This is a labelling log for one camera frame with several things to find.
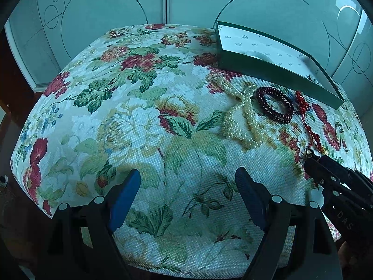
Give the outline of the white jade bangle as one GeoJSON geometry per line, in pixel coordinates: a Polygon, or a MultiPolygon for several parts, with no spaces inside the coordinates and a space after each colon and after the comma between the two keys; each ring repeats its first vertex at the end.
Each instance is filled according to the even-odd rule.
{"type": "Polygon", "coordinates": [[[260,53],[260,52],[257,52],[257,51],[247,51],[244,54],[245,54],[245,56],[248,56],[250,58],[256,58],[256,59],[259,59],[261,61],[273,64],[273,60],[271,60],[271,58],[269,58],[268,56],[266,56],[263,53],[260,53]]]}

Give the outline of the glass sliding wardrobe doors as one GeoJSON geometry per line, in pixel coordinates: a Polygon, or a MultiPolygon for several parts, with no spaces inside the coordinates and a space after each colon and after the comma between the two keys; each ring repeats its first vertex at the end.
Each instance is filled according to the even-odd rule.
{"type": "Polygon", "coordinates": [[[372,85],[372,25],[357,0],[20,0],[4,29],[21,72],[39,89],[112,28],[219,21],[303,49],[342,85],[372,85]]]}

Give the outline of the green jewelry box tray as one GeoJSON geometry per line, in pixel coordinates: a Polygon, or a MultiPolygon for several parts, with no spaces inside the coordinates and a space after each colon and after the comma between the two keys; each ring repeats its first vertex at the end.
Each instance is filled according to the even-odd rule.
{"type": "Polygon", "coordinates": [[[299,90],[338,109],[343,96],[313,56],[277,37],[219,21],[216,24],[220,69],[299,90]]]}

